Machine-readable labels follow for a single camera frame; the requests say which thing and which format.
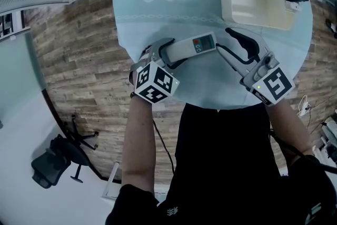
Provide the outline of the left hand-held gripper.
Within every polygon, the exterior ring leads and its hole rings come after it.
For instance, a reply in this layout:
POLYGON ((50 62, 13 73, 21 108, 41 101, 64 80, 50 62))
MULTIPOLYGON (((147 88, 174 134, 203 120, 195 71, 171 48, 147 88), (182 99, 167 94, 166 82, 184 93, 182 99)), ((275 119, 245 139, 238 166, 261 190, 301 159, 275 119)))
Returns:
POLYGON ((131 66, 129 82, 133 85, 133 95, 151 104, 162 102, 176 92, 180 81, 166 69, 174 70, 187 58, 171 62, 162 60, 163 49, 174 43, 174 38, 162 38, 142 52, 138 62, 131 66))

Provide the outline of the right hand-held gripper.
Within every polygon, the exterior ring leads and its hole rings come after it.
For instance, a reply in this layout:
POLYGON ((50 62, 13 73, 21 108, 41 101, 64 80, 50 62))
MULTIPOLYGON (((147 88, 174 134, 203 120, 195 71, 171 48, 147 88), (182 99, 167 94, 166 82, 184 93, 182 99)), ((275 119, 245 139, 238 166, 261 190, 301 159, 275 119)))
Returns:
POLYGON ((284 99, 295 87, 293 79, 275 58, 265 40, 244 28, 227 27, 225 31, 247 51, 247 61, 241 59, 224 45, 216 44, 219 54, 243 78, 240 83, 266 106, 273 106, 284 99), (251 63, 257 62, 251 71, 251 63))

